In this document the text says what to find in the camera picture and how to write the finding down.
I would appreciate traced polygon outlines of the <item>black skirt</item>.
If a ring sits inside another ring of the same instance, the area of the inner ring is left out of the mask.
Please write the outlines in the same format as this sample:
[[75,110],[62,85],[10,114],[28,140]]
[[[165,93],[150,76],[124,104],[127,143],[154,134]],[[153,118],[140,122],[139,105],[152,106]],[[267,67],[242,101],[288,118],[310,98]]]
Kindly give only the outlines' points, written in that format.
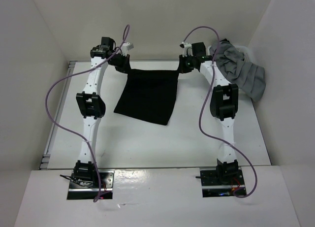
[[168,125],[177,98],[178,77],[173,70],[132,69],[114,112]]

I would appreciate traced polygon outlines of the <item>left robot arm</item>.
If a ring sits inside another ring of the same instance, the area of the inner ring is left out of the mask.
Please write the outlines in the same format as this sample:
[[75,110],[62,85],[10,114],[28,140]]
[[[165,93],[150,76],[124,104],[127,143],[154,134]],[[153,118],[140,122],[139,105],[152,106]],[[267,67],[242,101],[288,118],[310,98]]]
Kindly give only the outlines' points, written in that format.
[[100,96],[100,89],[104,73],[109,65],[120,68],[123,72],[130,69],[128,51],[133,48],[130,42],[124,42],[121,47],[115,46],[115,41],[103,37],[101,43],[90,51],[91,68],[86,85],[82,92],[76,95],[79,111],[83,117],[83,139],[78,161],[73,170],[73,179],[93,187],[101,185],[100,176],[95,167],[95,145],[97,131],[106,106]]

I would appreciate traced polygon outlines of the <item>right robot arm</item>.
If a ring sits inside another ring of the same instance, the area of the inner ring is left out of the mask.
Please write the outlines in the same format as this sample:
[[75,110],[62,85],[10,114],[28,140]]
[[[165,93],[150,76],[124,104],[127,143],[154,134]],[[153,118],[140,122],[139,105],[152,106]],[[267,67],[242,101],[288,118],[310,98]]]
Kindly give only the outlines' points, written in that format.
[[219,184],[231,183],[238,173],[238,161],[234,145],[234,121],[238,112],[239,89],[220,72],[213,58],[207,55],[205,44],[180,44],[183,52],[179,56],[178,71],[182,74],[197,69],[209,82],[211,89],[210,113],[220,124],[222,138],[218,149],[215,177]]

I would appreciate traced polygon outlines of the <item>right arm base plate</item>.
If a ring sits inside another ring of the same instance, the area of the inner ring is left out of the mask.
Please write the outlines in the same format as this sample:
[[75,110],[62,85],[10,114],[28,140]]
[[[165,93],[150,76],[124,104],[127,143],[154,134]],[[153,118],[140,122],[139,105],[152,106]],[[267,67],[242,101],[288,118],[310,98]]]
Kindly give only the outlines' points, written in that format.
[[241,169],[238,169],[237,174],[221,181],[214,167],[201,168],[196,179],[201,182],[203,197],[245,196],[247,194]]

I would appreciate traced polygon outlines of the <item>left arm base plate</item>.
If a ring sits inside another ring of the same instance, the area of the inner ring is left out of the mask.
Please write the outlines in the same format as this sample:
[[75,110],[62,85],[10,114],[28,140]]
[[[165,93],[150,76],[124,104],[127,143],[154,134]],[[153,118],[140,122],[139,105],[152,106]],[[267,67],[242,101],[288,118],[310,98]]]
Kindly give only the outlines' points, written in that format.
[[[101,178],[101,196],[99,199],[112,199],[115,171],[103,169],[99,172]],[[75,178],[73,173],[71,175],[60,174],[60,177],[69,181],[67,200],[93,200],[98,195],[97,177],[95,181]]]

